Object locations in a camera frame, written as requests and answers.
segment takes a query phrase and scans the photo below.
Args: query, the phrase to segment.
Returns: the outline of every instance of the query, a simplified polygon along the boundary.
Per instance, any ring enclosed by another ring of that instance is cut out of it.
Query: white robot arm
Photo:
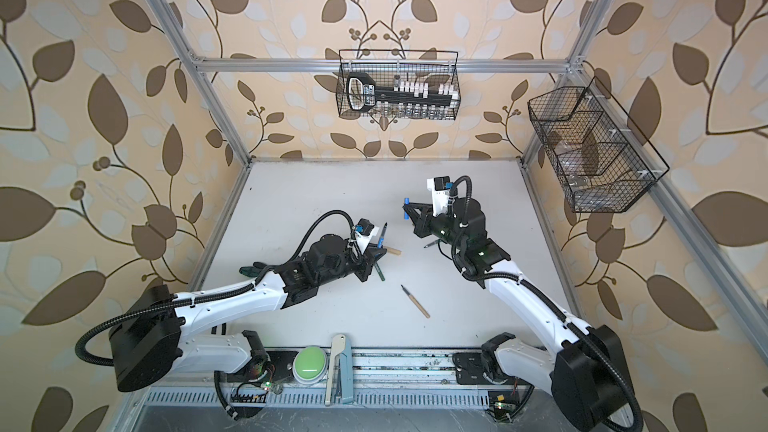
[[[466,183],[468,194],[456,199],[460,182]],[[453,263],[462,276],[503,300],[544,345],[542,350],[511,334],[486,342],[482,348],[486,379],[492,383],[510,377],[526,380],[552,395],[580,430],[591,430],[601,421],[619,427],[615,430],[640,430],[640,408],[630,383],[622,379],[628,377],[628,370],[616,335],[605,326],[592,329],[530,283],[509,255],[487,237],[485,216],[470,197],[468,177],[455,183],[448,177],[433,178],[428,187],[432,204],[403,207],[414,222],[414,233],[435,235],[451,244]],[[314,227],[333,214],[347,218],[350,238],[323,235],[300,256]],[[277,266],[257,262],[240,270],[253,279],[207,291],[174,296],[167,286],[151,288],[126,314],[87,332],[75,352],[89,363],[114,366],[120,391],[146,387],[168,372],[232,374],[256,365],[261,370],[266,353],[255,332],[213,335],[212,327],[298,304],[314,297],[320,285],[351,273],[364,282],[374,263],[386,254],[386,249],[370,245],[378,230],[365,219],[353,226],[344,212],[328,212],[312,225],[288,262]],[[110,328],[113,359],[87,352],[86,343]],[[608,416],[628,401],[637,414],[634,426],[625,429]]]

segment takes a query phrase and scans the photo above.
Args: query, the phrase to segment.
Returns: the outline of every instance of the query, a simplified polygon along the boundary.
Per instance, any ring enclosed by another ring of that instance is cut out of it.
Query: metal vent grille
[[[228,390],[224,395],[229,397]],[[147,397],[147,405],[177,407],[219,407],[216,393],[211,388],[198,387],[154,387]],[[262,404],[239,404],[244,407],[262,407]],[[266,405],[278,408],[323,408],[325,389],[285,388],[280,395],[269,394]],[[488,393],[485,390],[469,389],[378,389],[355,394],[352,404],[334,405],[345,408],[446,408],[476,409],[488,408]]]

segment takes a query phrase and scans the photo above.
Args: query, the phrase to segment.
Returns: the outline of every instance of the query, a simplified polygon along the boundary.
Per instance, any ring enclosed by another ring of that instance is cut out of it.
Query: leaf wallpaper
[[[326,49],[568,54],[591,0],[168,0],[200,56],[322,58]]]
[[[768,0],[617,0],[586,65],[764,302],[768,179],[754,172],[768,161],[766,34]]]
[[[521,156],[533,133],[525,103],[552,87],[547,74],[465,74],[459,80],[455,121],[339,117],[332,75],[220,72],[214,88],[255,158]],[[220,147],[216,130],[207,139]]]
[[[77,360],[74,342],[149,284],[184,290],[240,171],[208,145],[216,124],[147,11],[0,1],[8,430],[105,427],[114,372]],[[93,350],[108,354],[106,337]]]
[[[763,301],[766,5],[616,0],[584,63]],[[768,369],[652,198],[573,214],[543,151],[531,170],[587,319],[622,339],[648,430],[762,430]]]

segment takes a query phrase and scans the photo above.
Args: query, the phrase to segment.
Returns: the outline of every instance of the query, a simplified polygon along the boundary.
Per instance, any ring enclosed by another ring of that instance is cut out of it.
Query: cable connector
[[[237,420],[237,410],[233,408],[231,405],[227,405],[225,408],[227,415],[229,415],[232,420]]]

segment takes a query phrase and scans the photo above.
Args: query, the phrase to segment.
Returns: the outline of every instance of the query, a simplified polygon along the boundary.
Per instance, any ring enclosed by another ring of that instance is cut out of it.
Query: key-shaped holder
[[[328,380],[326,382],[326,407],[333,401],[333,381],[341,384],[341,403],[349,404],[354,400],[352,385],[352,344],[344,334],[338,334],[331,341],[331,356],[328,362]]]

